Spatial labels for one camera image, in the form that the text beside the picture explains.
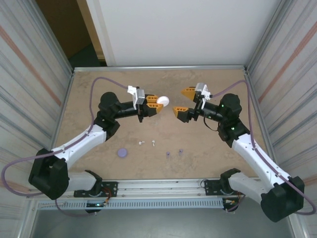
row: floor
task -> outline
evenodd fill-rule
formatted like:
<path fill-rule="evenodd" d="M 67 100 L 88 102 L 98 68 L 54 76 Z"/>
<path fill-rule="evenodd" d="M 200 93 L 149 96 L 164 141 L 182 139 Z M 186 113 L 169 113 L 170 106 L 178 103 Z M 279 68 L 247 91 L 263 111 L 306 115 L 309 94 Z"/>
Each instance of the floor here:
<path fill-rule="evenodd" d="M 61 145 L 91 123 L 88 110 L 89 92 L 92 81 L 99 76 L 116 80 L 124 85 L 140 86 L 146 94 L 166 95 L 170 104 L 158 115 L 144 118 L 119 119 L 121 127 L 106 143 L 88 152 L 70 169 L 73 172 L 92 170 L 103 179 L 190 179 L 218 178 L 231 168 L 238 168 L 250 177 L 257 175 L 249 165 L 225 142 L 217 132 L 207 129 L 202 118 L 190 123 L 179 121 L 173 111 L 174 106 L 194 107 L 195 104 L 180 92 L 198 82 L 207 83 L 212 93 L 220 92 L 238 80 L 244 79 L 241 70 L 158 70 L 158 71 L 94 71 L 77 72 L 67 102 L 56 145 Z M 98 81 L 93 94 L 93 111 L 96 114 L 100 96 L 107 91 L 114 92 L 121 102 L 132 97 L 122 88 Z M 239 95 L 242 105 L 241 120 L 248 125 L 247 90 L 239 84 L 230 91 Z M 219 104 L 220 98 L 211 102 Z M 252 110 L 255 139 L 264 148 L 257 117 Z M 217 123 L 208 121 L 211 128 Z M 120 148 L 128 150 L 126 158 L 119 158 Z"/>
<path fill-rule="evenodd" d="M 39 211 L 31 237 L 292 238 L 293 234 L 288 219 L 273 223 L 256 202 L 246 198 L 235 214 L 222 209 L 144 209 L 105 210 L 97 216 L 72 218 L 59 211 Z"/>

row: white ball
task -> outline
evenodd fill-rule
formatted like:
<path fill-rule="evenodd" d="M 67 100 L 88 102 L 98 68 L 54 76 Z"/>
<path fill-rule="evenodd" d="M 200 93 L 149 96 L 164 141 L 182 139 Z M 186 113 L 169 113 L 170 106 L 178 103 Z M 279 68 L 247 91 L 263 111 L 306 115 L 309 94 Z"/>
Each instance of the white ball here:
<path fill-rule="evenodd" d="M 163 104 L 163 106 L 166 107 L 169 104 L 169 99 L 166 96 L 161 96 L 157 99 L 157 103 Z"/>

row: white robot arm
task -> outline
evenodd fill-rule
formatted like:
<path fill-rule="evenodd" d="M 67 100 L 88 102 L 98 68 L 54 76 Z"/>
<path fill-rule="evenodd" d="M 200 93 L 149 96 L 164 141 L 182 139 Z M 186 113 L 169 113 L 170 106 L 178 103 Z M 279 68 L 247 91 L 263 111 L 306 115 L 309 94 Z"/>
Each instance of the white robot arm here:
<path fill-rule="evenodd" d="M 237 95 L 225 94 L 219 105 L 208 103 L 212 95 L 203 83 L 196 87 L 188 87 L 182 94 L 196 103 L 194 109 L 174 107 L 174 114 L 182 122 L 195 121 L 199 116 L 218 122 L 218 134 L 229 147 L 239 153 L 257 173 L 261 181 L 248 178 L 238 169 L 228 170 L 220 175 L 219 186 L 224 194 L 235 191 L 241 192 L 258 202 L 266 216 L 274 222 L 300 210 L 304 205 L 304 198 L 287 182 L 290 182 L 304 193 L 304 182 L 299 178 L 292 178 L 252 141 L 250 131 L 239 119 L 241 113 L 240 100 Z M 210 184 L 205 181 L 210 191 Z"/>
<path fill-rule="evenodd" d="M 66 191 L 85 190 L 92 196 L 101 191 L 102 178 L 92 171 L 69 173 L 72 165 L 95 146 L 110 139 L 120 127 L 116 119 L 137 116 L 139 122 L 144 117 L 158 114 L 167 103 L 157 103 L 156 95 L 146 95 L 138 87 L 128 87 L 132 101 L 121 103 L 112 92 L 101 96 L 99 112 L 93 125 L 67 143 L 48 151 L 40 150 L 37 155 L 61 151 L 53 156 L 35 160 L 29 176 L 29 183 L 47 195 L 57 199 Z"/>

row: corrugated metal wall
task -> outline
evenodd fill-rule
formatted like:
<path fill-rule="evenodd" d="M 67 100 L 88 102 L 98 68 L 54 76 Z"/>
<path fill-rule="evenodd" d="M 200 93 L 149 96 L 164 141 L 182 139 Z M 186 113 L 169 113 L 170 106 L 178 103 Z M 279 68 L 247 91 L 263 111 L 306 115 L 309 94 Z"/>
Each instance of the corrugated metal wall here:
<path fill-rule="evenodd" d="M 294 0 L 250 68 L 280 166 L 317 203 L 317 1 Z M 317 215 L 305 217 L 317 237 Z"/>
<path fill-rule="evenodd" d="M 51 146 L 71 68 L 31 0 L 0 1 L 0 169 Z M 9 184 L 28 192 L 32 162 L 12 166 Z M 0 237 L 13 237 L 24 198 L 0 183 Z"/>

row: purple disc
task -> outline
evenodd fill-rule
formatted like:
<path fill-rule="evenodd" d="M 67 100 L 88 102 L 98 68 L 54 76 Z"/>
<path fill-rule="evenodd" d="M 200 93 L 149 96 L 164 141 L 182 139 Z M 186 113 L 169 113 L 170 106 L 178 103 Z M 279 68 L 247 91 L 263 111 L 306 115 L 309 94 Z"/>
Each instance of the purple disc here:
<path fill-rule="evenodd" d="M 127 154 L 128 154 L 128 151 L 127 151 L 126 148 L 120 148 L 120 149 L 118 150 L 118 156 L 119 156 L 120 158 L 125 158 L 125 157 L 127 156 Z"/>

